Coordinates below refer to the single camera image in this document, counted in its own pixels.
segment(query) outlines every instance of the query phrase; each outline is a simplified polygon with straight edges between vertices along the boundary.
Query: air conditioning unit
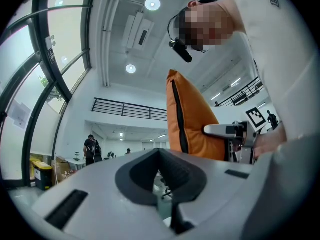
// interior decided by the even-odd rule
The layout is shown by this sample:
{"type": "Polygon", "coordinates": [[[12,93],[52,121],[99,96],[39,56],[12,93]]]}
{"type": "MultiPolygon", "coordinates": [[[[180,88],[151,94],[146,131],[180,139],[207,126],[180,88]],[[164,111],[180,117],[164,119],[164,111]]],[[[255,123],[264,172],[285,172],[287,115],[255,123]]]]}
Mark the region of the air conditioning unit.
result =
{"type": "Polygon", "coordinates": [[[128,49],[143,50],[155,23],[144,19],[144,14],[138,12],[127,19],[123,33],[122,46],[128,49]]]}

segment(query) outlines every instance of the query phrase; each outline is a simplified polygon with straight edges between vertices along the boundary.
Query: table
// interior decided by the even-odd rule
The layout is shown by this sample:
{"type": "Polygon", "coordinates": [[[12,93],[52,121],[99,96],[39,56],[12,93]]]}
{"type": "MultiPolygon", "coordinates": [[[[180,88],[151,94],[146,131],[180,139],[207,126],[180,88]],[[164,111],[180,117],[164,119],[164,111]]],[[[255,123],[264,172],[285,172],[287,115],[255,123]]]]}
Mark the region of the table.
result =
{"type": "Polygon", "coordinates": [[[81,170],[81,169],[84,167],[85,163],[86,163],[86,160],[84,160],[84,159],[81,159],[81,160],[79,160],[79,161],[76,161],[76,160],[74,160],[73,158],[68,158],[68,159],[65,159],[65,160],[66,160],[69,164],[74,164],[77,171],[81,170]]]}

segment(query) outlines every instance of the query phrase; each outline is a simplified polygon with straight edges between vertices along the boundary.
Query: headset microphone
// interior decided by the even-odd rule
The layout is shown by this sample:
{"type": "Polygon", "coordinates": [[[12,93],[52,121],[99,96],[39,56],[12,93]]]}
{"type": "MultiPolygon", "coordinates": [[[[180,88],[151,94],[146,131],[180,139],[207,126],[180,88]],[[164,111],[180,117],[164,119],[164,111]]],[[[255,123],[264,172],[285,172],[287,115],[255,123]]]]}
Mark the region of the headset microphone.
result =
{"type": "Polygon", "coordinates": [[[178,16],[178,14],[176,16],[174,16],[168,24],[167,27],[167,31],[169,34],[169,37],[171,39],[171,41],[169,42],[169,46],[177,53],[179,54],[179,56],[187,63],[192,62],[192,56],[190,55],[190,53],[187,51],[187,46],[179,39],[176,38],[175,40],[173,40],[170,36],[170,32],[169,32],[169,26],[170,23],[178,16]]]}

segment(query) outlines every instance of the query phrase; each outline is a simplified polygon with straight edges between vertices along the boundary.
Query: orange cushion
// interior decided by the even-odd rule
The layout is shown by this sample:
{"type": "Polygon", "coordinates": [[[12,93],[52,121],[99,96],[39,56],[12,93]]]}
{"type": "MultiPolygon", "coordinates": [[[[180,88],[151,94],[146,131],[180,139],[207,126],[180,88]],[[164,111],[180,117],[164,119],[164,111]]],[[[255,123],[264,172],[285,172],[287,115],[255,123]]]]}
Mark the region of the orange cushion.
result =
{"type": "Polygon", "coordinates": [[[170,148],[193,156],[223,161],[225,141],[203,134],[206,125],[219,124],[201,95],[178,71],[166,80],[166,104],[170,148]]]}

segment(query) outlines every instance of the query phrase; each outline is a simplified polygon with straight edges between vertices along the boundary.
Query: man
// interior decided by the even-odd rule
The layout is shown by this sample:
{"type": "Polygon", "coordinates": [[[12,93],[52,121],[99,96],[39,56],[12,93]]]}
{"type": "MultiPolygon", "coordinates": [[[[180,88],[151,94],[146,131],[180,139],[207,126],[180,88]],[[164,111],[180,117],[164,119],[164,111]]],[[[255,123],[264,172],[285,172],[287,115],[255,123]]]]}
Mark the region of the man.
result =
{"type": "Polygon", "coordinates": [[[269,124],[271,124],[272,129],[275,130],[278,127],[277,117],[276,117],[276,115],[271,114],[269,110],[267,111],[267,113],[269,115],[268,116],[268,122],[269,122],[269,124]]]}
{"type": "Polygon", "coordinates": [[[287,140],[319,133],[319,50],[290,0],[192,0],[174,28],[197,51],[223,44],[234,32],[246,34],[261,81],[283,120],[275,131],[258,135],[256,157],[287,140]]]}
{"type": "Polygon", "coordinates": [[[88,139],[84,142],[83,153],[86,166],[102,161],[99,142],[95,140],[95,137],[92,134],[90,134],[88,139]]]}

